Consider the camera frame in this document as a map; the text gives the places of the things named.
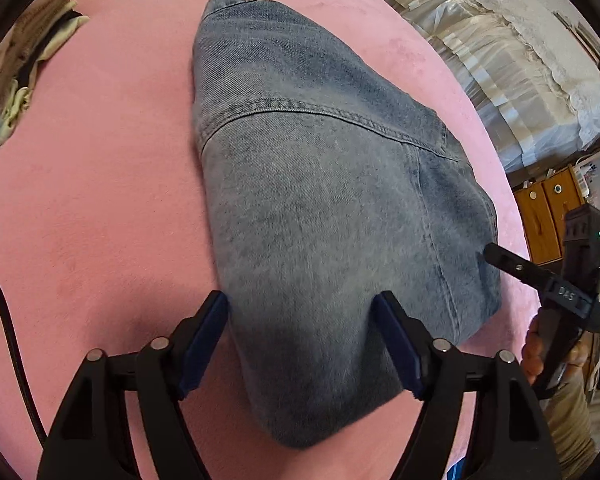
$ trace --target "silver bolt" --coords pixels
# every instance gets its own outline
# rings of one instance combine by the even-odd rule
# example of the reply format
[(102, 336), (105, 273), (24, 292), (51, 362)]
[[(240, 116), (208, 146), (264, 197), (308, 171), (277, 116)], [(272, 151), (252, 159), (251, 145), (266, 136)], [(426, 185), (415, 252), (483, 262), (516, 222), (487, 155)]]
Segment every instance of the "silver bolt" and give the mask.
[(498, 352), (498, 357), (506, 363), (512, 363), (516, 360), (516, 356), (509, 352), (509, 350), (500, 350)]
[(151, 341), (151, 348), (154, 350), (163, 350), (169, 346), (169, 338), (168, 337), (157, 337), (153, 341)]
[(433, 348), (440, 350), (441, 352), (448, 352), (451, 349), (451, 343), (444, 338), (439, 337), (433, 339)]
[(86, 360), (95, 362), (102, 359), (104, 352), (102, 352), (99, 348), (94, 348), (93, 350), (89, 350), (88, 354), (86, 354)]

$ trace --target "wooden cabinet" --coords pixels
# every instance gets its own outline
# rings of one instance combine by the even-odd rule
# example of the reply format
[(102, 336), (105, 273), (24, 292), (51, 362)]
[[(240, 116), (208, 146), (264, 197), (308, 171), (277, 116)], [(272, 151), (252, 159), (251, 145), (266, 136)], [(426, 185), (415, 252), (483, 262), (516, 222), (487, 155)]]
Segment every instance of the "wooden cabinet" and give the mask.
[(545, 264), (562, 257), (564, 215), (584, 204), (571, 167), (514, 194), (531, 261)]

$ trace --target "drawer handle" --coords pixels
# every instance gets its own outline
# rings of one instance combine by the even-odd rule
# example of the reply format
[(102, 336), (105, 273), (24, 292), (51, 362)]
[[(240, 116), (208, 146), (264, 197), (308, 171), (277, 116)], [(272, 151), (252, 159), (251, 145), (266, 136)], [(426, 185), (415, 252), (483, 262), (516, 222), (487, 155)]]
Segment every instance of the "drawer handle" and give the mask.
[(538, 215), (536, 214), (535, 211), (534, 211), (534, 226), (536, 228), (536, 234), (538, 236), (542, 236), (542, 224), (540, 223), (540, 219), (538, 218)]

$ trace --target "black cable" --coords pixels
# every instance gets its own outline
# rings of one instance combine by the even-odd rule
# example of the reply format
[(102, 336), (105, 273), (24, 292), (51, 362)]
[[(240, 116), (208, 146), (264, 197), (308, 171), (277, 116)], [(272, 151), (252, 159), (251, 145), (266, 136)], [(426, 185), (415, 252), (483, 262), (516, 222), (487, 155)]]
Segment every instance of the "black cable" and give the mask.
[(6, 344), (8, 345), (8, 353), (11, 355), (11, 362), (13, 363), (13, 370), (16, 373), (17, 384), (26, 406), (26, 411), (33, 424), (33, 429), (37, 435), (40, 444), (44, 446), (46, 441), (46, 431), (42, 425), (39, 413), (35, 407), (33, 401), (33, 395), (31, 394), (31, 388), (28, 386), (26, 380), (26, 373), (24, 372), (24, 365), (22, 364), (22, 356), (20, 355), (19, 348), (17, 347), (16, 331), (13, 327), (13, 320), (11, 314), (8, 311), (8, 305), (6, 304), (6, 298), (0, 288), (0, 319), (2, 320), (2, 328), (4, 329), (4, 336), (6, 336)]

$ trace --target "pink surface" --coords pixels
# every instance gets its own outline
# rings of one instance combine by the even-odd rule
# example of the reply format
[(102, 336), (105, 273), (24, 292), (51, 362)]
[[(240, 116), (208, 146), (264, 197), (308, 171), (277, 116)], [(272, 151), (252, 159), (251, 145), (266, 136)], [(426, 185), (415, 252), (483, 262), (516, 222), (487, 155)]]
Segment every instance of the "pink surface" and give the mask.
[[(193, 314), (216, 287), (203, 184), (190, 148), (191, 48), (206, 1), (78, 0), (91, 22), (46, 66), (32, 107), (0, 148), (0, 282), (47, 429), (89, 349), (137, 350)], [(437, 110), (496, 205), (500, 244), (526, 255), (489, 137), (419, 34), (382, 0), (279, 1)], [(509, 278), (502, 291), (503, 310), (465, 350), (519, 353), (538, 302)], [(154, 478), (129, 398), (140, 468)], [(418, 410), (404, 393), (312, 449), (284, 449), (249, 411), (227, 334), (201, 389), (183, 403), (215, 480), (388, 479)], [(465, 411), (452, 461), (464, 452), (469, 424)], [(34, 478), (40, 446), (1, 326), (0, 448), (25, 480)]]

